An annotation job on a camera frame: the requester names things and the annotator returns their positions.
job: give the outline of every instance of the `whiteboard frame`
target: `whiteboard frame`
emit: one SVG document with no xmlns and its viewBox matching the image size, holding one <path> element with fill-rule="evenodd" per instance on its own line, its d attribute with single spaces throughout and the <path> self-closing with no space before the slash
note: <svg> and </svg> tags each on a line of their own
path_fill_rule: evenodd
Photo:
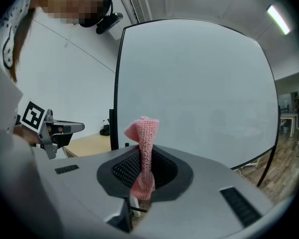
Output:
<svg viewBox="0 0 299 239">
<path fill-rule="evenodd" d="M 239 34 L 242 34 L 243 36 L 247 37 L 247 38 L 250 38 L 252 39 L 251 37 L 249 36 L 246 36 L 245 34 L 233 29 L 233 28 L 230 28 L 230 27 L 227 27 L 227 26 L 223 26 L 223 25 L 220 25 L 220 24 L 216 24 L 214 22 L 210 22 L 210 21 L 206 21 L 206 20 L 199 20 L 199 19 L 191 19 L 191 18 L 166 18 L 166 19 L 157 19 L 157 20 L 150 20 L 150 21 L 146 21 L 146 22 L 143 22 L 143 23 L 138 23 L 138 24 L 134 24 L 134 25 L 130 25 L 130 26 L 127 26 L 123 29 L 123 33 L 122 33 L 122 38 L 121 38 L 121 43 L 120 43 L 120 48 L 119 48 L 119 54 L 118 54 L 118 60 L 117 60 L 117 65 L 116 65 L 116 74 L 115 74 L 115 86 L 114 86 L 114 109 L 113 110 L 110 110 L 110 128 L 111 128 L 111 134 L 110 134 L 110 138 L 111 138 L 111 149 L 112 150 L 115 150 L 115 149 L 119 149 L 119 139 L 118 139 L 118 122 L 117 122 L 117 105 L 118 105 L 118 86 L 119 86 L 119 74 L 120 74 L 120 62 L 121 62 L 121 53 L 122 53 L 122 47 L 123 47 L 123 41 L 124 41 L 124 36 L 125 36 L 125 31 L 126 29 L 130 28 L 130 27 L 134 27 L 134 26 L 138 26 L 138 25 L 141 25 L 141 24 L 147 24 L 147 23 L 151 23 L 151 22 L 156 22 L 156 21 L 162 21 L 162 20 L 180 20 L 180 19 L 188 19 L 188 20 L 195 20 L 195 21 L 201 21 L 201 22 L 206 22 L 206 23 L 211 23 L 211 24 L 214 24 L 214 25 L 218 25 L 218 26 L 221 26 L 221 27 L 225 27 L 225 28 L 228 28 L 230 30 L 233 30 Z M 276 89 L 276 97 L 277 97 L 277 104 L 278 104 L 278 94 L 277 94 L 277 87 L 276 87 L 276 83 L 275 83 L 275 79 L 274 79 L 274 75 L 273 75 L 273 72 L 272 72 L 272 69 L 271 69 L 271 66 L 269 64 L 269 61 L 266 57 L 266 54 L 264 53 L 265 55 L 265 58 L 268 62 L 268 65 L 269 65 L 269 68 L 270 68 L 270 71 L 272 73 L 272 77 L 273 77 L 273 80 L 274 80 L 274 84 L 275 84 L 275 89 Z M 268 151 L 271 150 L 271 154 L 270 154 L 270 157 L 269 157 L 269 160 L 268 160 L 268 163 L 267 163 L 267 166 L 265 168 L 265 171 L 261 177 L 261 179 L 259 180 L 258 184 L 257 184 L 257 187 L 260 186 L 261 182 L 263 181 L 270 165 L 271 165 L 271 162 L 273 160 L 273 157 L 275 155 L 275 151 L 276 151 L 276 147 L 277 147 L 277 142 L 278 142 L 278 136 L 279 136 L 279 121 L 280 121 L 280 111 L 279 111 L 279 104 L 277 105 L 277 110 L 278 110 L 278 121 L 277 121 L 277 133 L 276 133 L 276 140 L 275 140 L 275 144 L 274 146 L 272 146 L 271 148 L 269 148 L 268 150 L 266 150 L 265 152 L 261 153 L 259 156 L 256 156 L 255 158 L 247 161 L 247 162 L 244 162 L 240 165 L 237 165 L 235 167 L 232 167 L 231 169 L 232 170 L 235 170 L 239 167 L 242 167 L 258 158 L 260 158 L 261 156 L 263 156 L 265 153 L 267 153 Z"/>
</svg>

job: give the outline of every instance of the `white whiteboard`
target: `white whiteboard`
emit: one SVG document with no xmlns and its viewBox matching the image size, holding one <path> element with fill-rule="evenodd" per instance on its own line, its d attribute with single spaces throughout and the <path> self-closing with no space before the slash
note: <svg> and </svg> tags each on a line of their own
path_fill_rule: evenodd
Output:
<svg viewBox="0 0 299 239">
<path fill-rule="evenodd" d="M 278 104 L 259 44 L 231 29 L 171 19 L 126 28 L 117 93 L 119 148 L 141 116 L 160 120 L 155 144 L 230 168 L 274 146 Z"/>
</svg>

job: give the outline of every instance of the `ceiling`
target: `ceiling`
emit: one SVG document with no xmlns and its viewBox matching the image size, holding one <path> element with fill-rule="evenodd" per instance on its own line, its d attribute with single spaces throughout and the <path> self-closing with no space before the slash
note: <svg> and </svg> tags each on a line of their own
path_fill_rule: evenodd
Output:
<svg viewBox="0 0 299 239">
<path fill-rule="evenodd" d="M 282 0 L 148 0 L 152 19 L 195 18 L 233 28 L 257 40 L 264 50 L 274 78 L 299 72 L 299 33 Z M 150 20 L 146 0 L 141 0 Z M 274 5 L 291 29 L 284 35 L 267 13 Z"/>
</svg>

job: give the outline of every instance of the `headphones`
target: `headphones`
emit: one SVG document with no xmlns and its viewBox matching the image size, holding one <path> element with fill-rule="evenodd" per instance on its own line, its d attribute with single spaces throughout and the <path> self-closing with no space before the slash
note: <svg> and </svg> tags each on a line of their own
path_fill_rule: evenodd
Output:
<svg viewBox="0 0 299 239">
<path fill-rule="evenodd" d="M 97 25 L 96 33 L 102 34 L 106 30 L 109 30 L 116 23 L 123 18 L 121 13 L 113 13 L 112 0 L 103 0 L 103 6 L 98 8 L 97 13 L 91 14 L 91 18 L 79 19 L 79 24 L 82 27 L 91 27 Z"/>
</svg>

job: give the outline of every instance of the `table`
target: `table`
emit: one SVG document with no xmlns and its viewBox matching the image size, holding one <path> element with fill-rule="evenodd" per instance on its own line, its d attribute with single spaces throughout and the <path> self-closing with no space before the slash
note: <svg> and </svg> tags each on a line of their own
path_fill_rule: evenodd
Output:
<svg viewBox="0 0 299 239">
<path fill-rule="evenodd" d="M 65 155 L 71 157 L 83 157 L 111 151 L 110 137 L 99 133 L 70 141 L 68 146 L 63 147 Z M 130 196 L 131 206 L 139 208 L 137 198 Z M 139 211 L 133 210 L 135 217 L 140 217 Z"/>
<path fill-rule="evenodd" d="M 281 114 L 280 120 L 292 120 L 290 129 L 290 137 L 292 137 L 295 133 L 295 128 L 298 128 L 298 114 Z"/>
</svg>

